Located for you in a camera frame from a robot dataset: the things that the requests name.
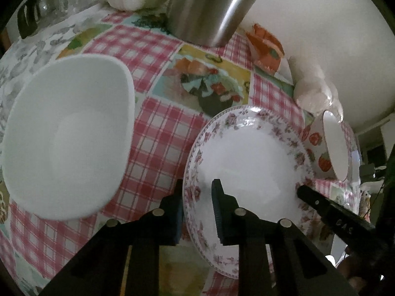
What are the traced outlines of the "floral rimmed white plate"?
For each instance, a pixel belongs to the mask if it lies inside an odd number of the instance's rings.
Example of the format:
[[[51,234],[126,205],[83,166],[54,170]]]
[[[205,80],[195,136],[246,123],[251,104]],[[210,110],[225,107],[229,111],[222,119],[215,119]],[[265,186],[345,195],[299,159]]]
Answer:
[[[238,247],[217,237],[212,180],[226,194],[266,221],[290,219],[308,237],[315,212],[297,197],[313,186],[313,171],[290,123],[268,109],[235,106],[213,117],[192,146],[183,177],[183,207],[189,236],[201,256],[220,274],[238,278]]]

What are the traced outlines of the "white bowl with vegetable print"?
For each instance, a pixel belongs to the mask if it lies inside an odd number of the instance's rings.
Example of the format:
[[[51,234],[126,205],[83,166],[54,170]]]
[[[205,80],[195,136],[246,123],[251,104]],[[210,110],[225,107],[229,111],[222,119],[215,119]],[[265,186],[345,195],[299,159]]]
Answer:
[[[302,133],[302,142],[316,178],[345,181],[349,168],[349,152],[341,124],[326,110],[318,115]]]

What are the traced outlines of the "white square bowl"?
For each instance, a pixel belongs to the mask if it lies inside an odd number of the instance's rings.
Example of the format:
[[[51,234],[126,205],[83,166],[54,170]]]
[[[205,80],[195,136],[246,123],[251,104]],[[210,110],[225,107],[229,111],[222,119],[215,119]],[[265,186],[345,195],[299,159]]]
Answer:
[[[133,78],[119,59],[80,54],[44,66],[7,119],[2,167],[11,198],[55,221],[98,212],[122,182],[134,119]]]

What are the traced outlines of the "white buns in plastic bag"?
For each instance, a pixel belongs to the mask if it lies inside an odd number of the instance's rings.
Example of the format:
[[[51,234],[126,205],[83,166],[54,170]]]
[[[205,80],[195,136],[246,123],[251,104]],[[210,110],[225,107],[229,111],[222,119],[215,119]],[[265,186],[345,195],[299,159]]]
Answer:
[[[288,63],[295,86],[293,92],[295,103],[314,116],[328,110],[338,122],[342,122],[344,113],[338,90],[325,76],[317,60],[292,56]]]

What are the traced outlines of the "checkered patchwork tablecloth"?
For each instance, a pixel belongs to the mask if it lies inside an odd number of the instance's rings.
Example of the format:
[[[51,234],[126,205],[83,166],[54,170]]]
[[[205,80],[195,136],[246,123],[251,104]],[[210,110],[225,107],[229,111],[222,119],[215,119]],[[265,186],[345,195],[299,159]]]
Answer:
[[[193,54],[227,71],[244,102],[274,110],[296,131],[311,117],[296,106],[293,88],[252,67],[246,37],[236,33],[220,48],[194,49],[165,32],[163,14],[95,7],[31,39],[18,39],[1,58],[1,123],[24,83],[40,68],[76,54],[123,61],[136,90],[136,123],[126,174],[103,210],[74,221],[47,221],[25,211],[1,191],[1,260],[11,276],[2,295],[37,295],[108,219],[131,221],[158,205],[184,173],[187,155],[208,117],[191,96],[163,75],[170,61]]]

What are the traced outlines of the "orange printed napkin pack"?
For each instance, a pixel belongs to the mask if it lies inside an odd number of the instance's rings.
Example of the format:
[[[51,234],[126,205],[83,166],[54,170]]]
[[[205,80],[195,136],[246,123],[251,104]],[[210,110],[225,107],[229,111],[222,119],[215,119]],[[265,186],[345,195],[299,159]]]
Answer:
[[[261,25],[255,23],[252,31],[246,32],[253,64],[264,72],[275,75],[285,56],[280,41]]]

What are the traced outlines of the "stainless steel thermos jug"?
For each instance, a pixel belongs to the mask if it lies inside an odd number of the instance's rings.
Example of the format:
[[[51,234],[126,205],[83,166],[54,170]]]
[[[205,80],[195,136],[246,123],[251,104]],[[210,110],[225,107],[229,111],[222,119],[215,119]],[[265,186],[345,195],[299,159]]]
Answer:
[[[226,45],[256,0],[169,0],[167,29],[205,47]]]

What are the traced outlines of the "glass jars with black tray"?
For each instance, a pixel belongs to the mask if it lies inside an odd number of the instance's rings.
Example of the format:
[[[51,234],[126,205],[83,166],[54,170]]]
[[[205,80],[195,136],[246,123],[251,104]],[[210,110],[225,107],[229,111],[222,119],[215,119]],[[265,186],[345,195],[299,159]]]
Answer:
[[[104,0],[27,0],[17,14],[20,37],[34,36],[101,1]]]

